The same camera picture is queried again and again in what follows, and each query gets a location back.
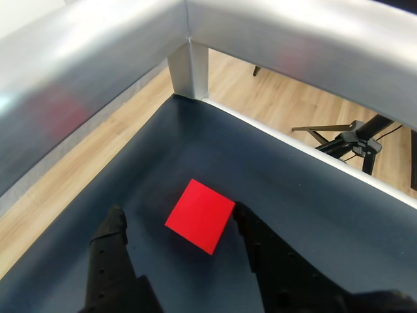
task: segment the aluminum frame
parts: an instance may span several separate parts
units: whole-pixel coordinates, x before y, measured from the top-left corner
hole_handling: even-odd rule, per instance
[[[417,129],[417,16],[368,0],[84,0],[0,42],[0,195],[168,57],[204,98],[208,48]]]

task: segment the chair leg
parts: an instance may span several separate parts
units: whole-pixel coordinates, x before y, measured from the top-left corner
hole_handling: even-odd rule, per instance
[[[253,70],[253,75],[256,76],[258,75],[259,70],[261,69],[261,67],[255,66],[255,70]]]

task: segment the tripod leg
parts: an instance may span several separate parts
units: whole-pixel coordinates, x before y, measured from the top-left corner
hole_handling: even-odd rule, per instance
[[[320,144],[324,145],[325,143],[328,143],[328,140],[324,138],[322,135],[320,135],[318,132],[308,130],[308,133],[312,135]]]
[[[327,153],[327,152],[339,147],[342,144],[343,144],[342,139],[334,139],[330,142],[327,142],[327,143],[324,143],[324,144],[318,146],[316,149],[320,150],[321,152]]]
[[[330,155],[331,157],[341,158],[349,151],[352,151],[352,146],[339,138],[325,143],[324,145],[320,145],[316,149]]]
[[[362,164],[362,171],[368,175],[372,175],[373,165],[375,163],[375,154],[366,155]]]
[[[305,130],[316,132],[346,132],[352,129],[352,124],[347,125],[328,125],[328,126],[308,126],[308,127],[293,127],[291,130]]]
[[[253,70],[253,75],[254,76],[258,75],[258,72],[259,72],[260,69],[261,69],[261,67],[255,66],[255,69]]]

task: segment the wooden floor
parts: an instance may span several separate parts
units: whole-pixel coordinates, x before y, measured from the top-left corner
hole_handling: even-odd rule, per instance
[[[305,132],[291,132],[292,127],[368,121],[375,115],[355,103],[265,69],[253,77],[253,68],[210,51],[210,97],[308,145],[316,146],[317,142]],[[0,218],[0,278],[172,93],[169,71],[165,69]],[[377,156],[373,176],[417,198],[417,192],[409,187],[410,130],[400,128],[381,143],[383,149]],[[362,166],[358,157],[348,163]]]

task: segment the metal post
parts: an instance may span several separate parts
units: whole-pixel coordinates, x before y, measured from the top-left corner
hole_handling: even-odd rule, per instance
[[[174,93],[201,100],[209,94],[209,49],[188,41],[168,57]]]

